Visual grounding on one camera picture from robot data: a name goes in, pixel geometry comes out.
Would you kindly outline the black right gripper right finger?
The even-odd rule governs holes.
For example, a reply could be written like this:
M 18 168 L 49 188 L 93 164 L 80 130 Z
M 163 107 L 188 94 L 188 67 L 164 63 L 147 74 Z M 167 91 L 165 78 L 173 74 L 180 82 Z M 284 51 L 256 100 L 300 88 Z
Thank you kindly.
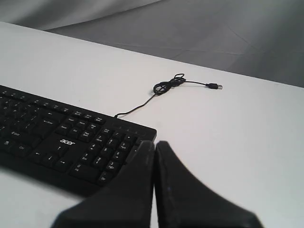
M 169 143 L 156 145 L 154 185 L 161 228 L 261 228 L 258 217 L 218 195 L 179 160 Z

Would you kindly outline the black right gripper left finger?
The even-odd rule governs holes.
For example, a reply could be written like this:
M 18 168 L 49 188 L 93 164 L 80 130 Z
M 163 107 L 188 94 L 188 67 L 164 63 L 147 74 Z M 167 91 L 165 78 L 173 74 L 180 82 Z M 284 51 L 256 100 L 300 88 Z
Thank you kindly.
M 112 181 L 95 195 L 62 211 L 54 228 L 148 228 L 153 198 L 155 149 L 144 141 Z

